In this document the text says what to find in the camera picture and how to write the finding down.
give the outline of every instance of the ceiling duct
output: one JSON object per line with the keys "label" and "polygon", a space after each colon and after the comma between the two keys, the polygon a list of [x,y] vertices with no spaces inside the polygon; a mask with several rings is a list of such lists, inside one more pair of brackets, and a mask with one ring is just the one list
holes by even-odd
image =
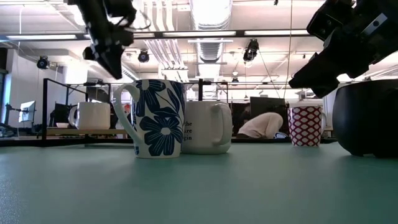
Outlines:
{"label": "ceiling duct", "polygon": [[[190,0],[192,22],[196,30],[225,30],[231,20],[232,0]],[[198,62],[216,63],[223,53],[223,43],[197,43]],[[216,78],[220,65],[199,65],[199,74]]]}

